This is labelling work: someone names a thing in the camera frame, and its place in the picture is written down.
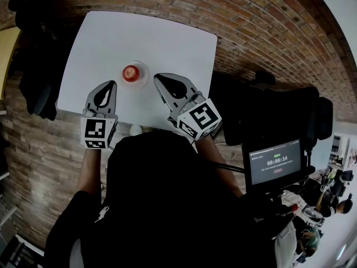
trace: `yellow object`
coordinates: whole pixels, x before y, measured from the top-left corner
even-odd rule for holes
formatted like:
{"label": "yellow object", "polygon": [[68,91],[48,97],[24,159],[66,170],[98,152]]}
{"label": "yellow object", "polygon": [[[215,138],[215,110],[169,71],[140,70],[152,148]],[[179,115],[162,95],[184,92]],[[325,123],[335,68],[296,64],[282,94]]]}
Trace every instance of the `yellow object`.
{"label": "yellow object", "polygon": [[20,33],[21,30],[18,27],[0,31],[0,99],[4,97],[7,72]]}

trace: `red brick wall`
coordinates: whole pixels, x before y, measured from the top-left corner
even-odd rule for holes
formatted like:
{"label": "red brick wall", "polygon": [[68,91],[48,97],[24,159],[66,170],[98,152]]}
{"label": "red brick wall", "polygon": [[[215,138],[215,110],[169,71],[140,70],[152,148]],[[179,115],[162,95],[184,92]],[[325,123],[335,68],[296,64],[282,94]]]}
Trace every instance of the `red brick wall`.
{"label": "red brick wall", "polygon": [[[0,29],[14,24],[7,2],[0,0]],[[65,19],[93,10],[156,16],[214,33],[216,70],[250,78],[266,69],[281,84],[314,85],[337,117],[357,122],[357,69],[322,0],[64,0],[58,9]]]}

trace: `white table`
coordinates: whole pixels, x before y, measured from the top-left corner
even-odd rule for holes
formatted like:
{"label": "white table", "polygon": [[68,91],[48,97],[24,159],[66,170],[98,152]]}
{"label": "white table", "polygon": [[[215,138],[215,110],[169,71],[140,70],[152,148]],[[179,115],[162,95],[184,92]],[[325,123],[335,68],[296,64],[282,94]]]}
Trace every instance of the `white table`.
{"label": "white table", "polygon": [[[180,23],[120,12],[89,12],[77,34],[64,72],[58,108],[82,113],[89,92],[115,80],[119,121],[175,131],[170,110],[155,88],[157,73],[189,78],[207,98],[217,37]],[[132,60],[146,64],[149,80],[140,90],[121,82]]]}

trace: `desk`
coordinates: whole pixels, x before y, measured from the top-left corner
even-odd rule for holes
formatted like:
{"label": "desk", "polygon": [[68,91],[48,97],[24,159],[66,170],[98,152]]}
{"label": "desk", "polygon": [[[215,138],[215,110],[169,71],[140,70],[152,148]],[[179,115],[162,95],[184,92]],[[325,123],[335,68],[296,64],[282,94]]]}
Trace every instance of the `desk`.
{"label": "desk", "polygon": [[4,97],[7,72],[20,33],[21,30],[18,27],[0,31],[0,99]]}
{"label": "desk", "polygon": [[[185,76],[207,98],[216,42],[217,37],[211,33],[168,20],[89,12],[69,55],[57,106],[82,113],[89,92],[115,80],[119,121],[175,131],[167,121],[170,110],[162,102],[153,76]],[[128,89],[122,83],[122,71],[132,60],[141,61],[149,70],[149,80],[140,90]]]}

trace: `screen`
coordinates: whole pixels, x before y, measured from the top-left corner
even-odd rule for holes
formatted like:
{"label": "screen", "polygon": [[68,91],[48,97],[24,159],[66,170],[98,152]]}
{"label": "screen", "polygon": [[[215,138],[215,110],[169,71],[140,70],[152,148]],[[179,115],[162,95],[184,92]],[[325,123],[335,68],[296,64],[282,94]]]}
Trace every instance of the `screen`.
{"label": "screen", "polygon": [[281,178],[301,170],[300,141],[249,153],[252,185]]}

